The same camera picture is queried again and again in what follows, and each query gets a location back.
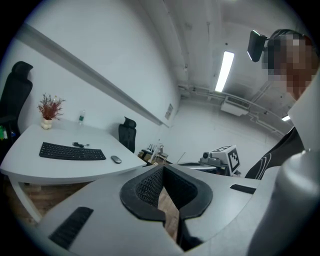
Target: computer mouse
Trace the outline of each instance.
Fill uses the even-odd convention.
[[[116,163],[116,164],[121,164],[121,159],[117,157],[116,155],[112,155],[111,159]]]

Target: cable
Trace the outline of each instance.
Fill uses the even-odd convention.
[[[83,145],[83,144],[79,144],[78,142],[72,142],[72,145],[78,148],[84,148],[85,146],[90,146],[90,144],[87,145]]]

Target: potted plant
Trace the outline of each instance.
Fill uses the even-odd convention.
[[[41,127],[43,129],[51,129],[52,120],[59,120],[58,117],[63,115],[60,111],[62,110],[61,104],[65,101],[62,98],[57,99],[57,96],[52,98],[50,94],[43,94],[43,99],[38,105],[38,109],[42,114]]]

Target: chair headrest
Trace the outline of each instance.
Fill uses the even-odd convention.
[[[16,64],[12,67],[12,73],[21,77],[22,79],[27,80],[28,74],[30,70],[32,70],[34,67],[30,64],[24,62],[24,61],[18,61]]]
[[[137,123],[127,117],[124,117],[125,118],[125,121],[123,123],[124,126],[127,126],[127,127],[131,127],[131,128],[136,128],[137,127]]]

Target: ceiling light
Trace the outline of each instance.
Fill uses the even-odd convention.
[[[290,116],[286,115],[284,118],[282,118],[283,121],[288,121],[290,119]]]
[[[216,87],[215,87],[215,90],[217,92],[222,92],[222,90],[225,87],[232,62],[234,61],[234,56],[235,54],[229,51],[225,51],[223,54],[222,66],[221,66],[218,82],[216,83]]]

